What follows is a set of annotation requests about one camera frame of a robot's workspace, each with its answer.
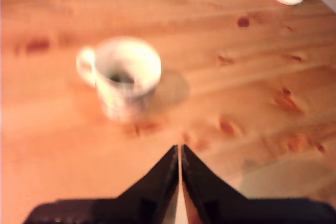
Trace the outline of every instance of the table surface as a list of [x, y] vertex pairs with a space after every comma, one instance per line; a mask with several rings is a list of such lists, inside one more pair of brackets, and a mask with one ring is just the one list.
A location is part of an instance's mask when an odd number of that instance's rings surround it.
[[[116, 197], [187, 143], [248, 197], [336, 207], [336, 14], [320, 0], [2, 0], [1, 212]], [[83, 46], [128, 35], [162, 59], [147, 115], [102, 114]], [[176, 223], [187, 223], [182, 190]]]

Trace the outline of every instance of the mug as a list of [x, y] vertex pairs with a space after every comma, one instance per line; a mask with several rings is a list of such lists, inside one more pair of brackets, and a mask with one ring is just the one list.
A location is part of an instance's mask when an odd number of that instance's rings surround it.
[[118, 121], [138, 118], [161, 78], [159, 54], [147, 42], [131, 37], [83, 48], [76, 68], [83, 81], [96, 88], [104, 114]]

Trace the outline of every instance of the mug handle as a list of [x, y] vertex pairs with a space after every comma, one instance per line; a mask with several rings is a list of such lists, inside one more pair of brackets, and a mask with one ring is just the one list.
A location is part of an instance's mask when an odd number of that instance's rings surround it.
[[95, 78], [95, 68], [94, 58], [95, 58], [94, 49], [91, 47], [84, 47], [77, 55], [76, 58], [76, 69], [79, 76], [91, 87], [96, 87], [96, 78]]

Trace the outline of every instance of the wood grain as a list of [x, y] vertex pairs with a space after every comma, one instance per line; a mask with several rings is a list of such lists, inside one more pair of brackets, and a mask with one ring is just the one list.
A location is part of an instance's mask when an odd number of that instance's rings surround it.
[[[187, 143], [249, 197], [336, 207], [336, 14], [320, 0], [2, 0], [2, 222], [58, 198], [115, 197]], [[108, 121], [81, 47], [157, 49], [144, 118]], [[176, 223], [187, 223], [180, 185]]]

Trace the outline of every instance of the white mug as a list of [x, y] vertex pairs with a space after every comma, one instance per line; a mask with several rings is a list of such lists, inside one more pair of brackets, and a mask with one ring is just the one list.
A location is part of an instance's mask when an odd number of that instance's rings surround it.
[[[112, 38], [96, 49], [82, 49], [76, 68], [83, 81], [96, 87], [104, 114], [118, 121], [139, 117], [161, 78], [158, 53], [147, 42], [131, 37]], [[116, 80], [116, 76], [126, 81]]]

